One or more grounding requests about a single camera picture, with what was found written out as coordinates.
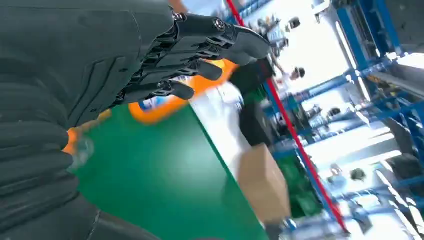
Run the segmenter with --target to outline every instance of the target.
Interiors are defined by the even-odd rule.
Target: blue metal rack
[[[376,49],[382,54],[385,55],[387,53],[393,52],[393,50],[397,53],[398,56],[404,57],[405,53],[402,51],[401,44],[399,41],[399,38],[397,36],[396,30],[394,28],[394,25],[392,23],[392,20],[390,18],[389,11],[384,3],[384,0],[359,0],[356,1],[356,4],[359,5],[360,9],[362,10],[364,14],[365,21],[367,23],[367,27],[370,30],[370,33],[372,35],[374,44],[376,46]],[[349,81],[347,80],[347,76],[350,76],[350,78],[353,81],[357,81],[358,77],[363,78],[365,81],[367,87],[370,89],[372,99],[376,97],[378,86],[372,82],[369,82],[367,80],[368,76],[372,76],[375,72],[384,71],[387,66],[390,66],[392,64],[396,64],[396,59],[391,60],[387,56],[380,57],[377,59],[366,59],[365,54],[363,52],[363,49],[361,48],[361,42],[357,36],[356,30],[352,27],[352,21],[351,16],[349,14],[349,7],[347,8],[341,8],[337,10],[337,14],[339,16],[341,25],[343,27],[344,33],[348,39],[349,45],[351,47],[351,50],[353,51],[356,63],[358,65],[358,70],[360,72],[355,71],[355,69],[351,69],[345,74],[338,76],[334,79],[331,79],[323,84],[320,84],[318,86],[315,86],[311,89],[308,89],[304,92],[301,92],[294,96],[294,103],[290,101],[286,101],[285,108],[286,109],[293,109],[297,104],[301,104],[304,101],[307,101],[311,98],[314,98],[316,96],[319,96],[321,94],[324,94],[328,91],[334,90],[340,86],[343,86],[345,84],[348,84]],[[374,103],[371,103],[367,109],[372,109],[372,114],[368,117],[368,122],[372,123],[375,121],[381,121],[384,119],[391,118],[395,121],[397,121],[401,126],[403,126],[411,135],[411,139],[413,142],[413,148],[416,152],[416,157],[420,160],[422,166],[424,166],[424,130],[423,130],[423,123],[424,121],[424,101],[410,101],[410,99],[414,99],[406,92],[398,92],[397,95],[389,96],[380,100],[375,100]],[[273,116],[275,114],[274,106],[276,105],[275,102],[272,102],[270,107],[267,107],[264,109],[265,113],[269,116]],[[316,130],[317,128],[323,127],[326,124],[329,124],[331,122],[337,121],[337,119],[334,119],[333,121],[326,122],[323,124],[319,124],[315,126],[314,128],[305,129],[304,131],[300,131],[299,134],[310,134],[312,131]],[[329,132],[325,135],[321,135],[320,139],[317,142],[324,141],[326,139],[329,139],[331,137],[337,136],[342,133],[346,133],[349,131],[352,131],[354,129],[357,129],[361,126],[364,126],[365,122],[358,122],[355,123],[345,129],[341,129],[336,132]],[[285,150],[278,150],[278,147],[275,148],[275,152],[273,155],[276,158],[280,158],[286,155],[291,155],[296,152],[296,149],[285,149]],[[401,188],[406,187],[409,185],[417,184],[417,183],[424,183],[424,177],[415,177],[407,180],[402,180],[397,183],[393,184],[393,187]],[[382,186],[378,188],[373,189],[367,189],[365,192],[376,192],[376,191],[382,191],[386,190],[387,186]],[[361,192],[355,192],[354,195],[357,196],[358,194],[361,194]],[[346,195],[336,197],[333,199],[334,202],[345,200]],[[424,208],[424,201],[422,199],[415,199],[416,201],[416,208]],[[408,208],[400,208],[401,211],[408,211]],[[379,209],[373,209],[368,211],[367,215],[371,214],[379,214],[379,213],[386,213],[393,211],[392,207],[383,207]],[[320,225],[320,224],[330,224],[333,223],[333,219],[325,220],[325,221],[319,221],[313,223],[313,225]],[[308,225],[304,226],[298,226],[298,227],[292,227],[293,229],[302,229],[304,227],[309,227]]]
[[[273,0],[252,0],[251,2],[246,4],[246,6],[244,6],[242,9],[240,9],[240,16],[243,19],[248,18],[249,16],[259,11],[261,8],[263,8],[265,5],[269,4],[272,1]],[[237,24],[236,19],[230,13],[227,14],[225,21],[231,24]]]

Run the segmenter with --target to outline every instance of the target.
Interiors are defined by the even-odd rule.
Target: screw
[[[183,15],[182,14],[180,14],[180,13],[173,13],[172,14],[172,18],[173,18],[173,20],[174,21],[176,21],[176,22],[181,22],[182,20],[184,20],[184,17],[183,17]]]
[[[215,18],[215,20],[213,20],[213,25],[215,25],[216,29],[221,32],[225,30],[225,23],[219,18]]]

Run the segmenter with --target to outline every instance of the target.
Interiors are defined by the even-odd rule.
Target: blue beam
[[[396,32],[395,25],[393,24],[390,12],[386,6],[385,0],[374,0],[375,6],[379,12],[382,24],[390,37],[394,50],[398,55],[403,54],[401,41],[399,40],[398,33]]]
[[[243,19],[248,18],[272,1],[273,0],[253,0],[247,3],[244,7],[242,7],[238,11],[240,13],[240,17],[242,17]],[[230,14],[228,14],[228,16],[225,18],[225,22],[231,23],[231,24],[237,23],[234,16]]]
[[[407,113],[407,112],[412,111],[413,109],[418,109],[418,108],[422,108],[422,107],[424,107],[424,102],[418,102],[418,103],[411,104],[409,106],[402,107],[401,109],[377,113],[374,116],[370,117],[368,120],[369,120],[369,123],[374,123],[374,122],[377,122],[377,121],[381,121],[383,119],[393,118],[393,117],[395,117],[399,114]],[[319,125],[315,128],[309,128],[309,129],[301,130],[301,131],[298,132],[298,134],[299,135],[311,134],[313,132],[313,130],[315,130],[317,128],[324,127],[324,126],[326,126],[330,123],[333,123],[333,121],[330,121],[330,122],[325,123],[325,124],[321,124],[321,125]]]
[[[355,33],[354,27],[352,26],[351,19],[348,15],[348,11],[345,8],[339,8],[337,10],[338,18],[340,19],[341,27],[343,28],[346,39],[351,48],[352,54],[356,60],[357,67],[361,71],[368,67],[367,59],[365,58],[364,52],[361,48],[361,43]]]
[[[380,52],[381,56],[384,56],[389,52],[389,47],[387,46],[385,38],[379,34],[379,32],[382,30],[382,26],[378,16],[374,11],[374,2],[370,0],[359,0],[358,4],[362,9],[363,16],[374,40],[375,46]]]

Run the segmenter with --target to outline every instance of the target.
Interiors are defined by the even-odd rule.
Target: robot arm
[[[79,194],[67,129],[159,94],[188,99],[174,77],[216,79],[203,59],[247,64],[268,43],[166,0],[2,0],[0,15],[0,239],[155,239]]]

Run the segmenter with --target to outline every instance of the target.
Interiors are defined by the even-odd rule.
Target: person
[[[281,69],[281,72],[282,77],[276,80],[280,94],[288,93],[292,87],[291,83],[298,79],[302,79],[306,74],[306,71],[303,67],[295,67],[291,73],[287,73],[283,69]]]

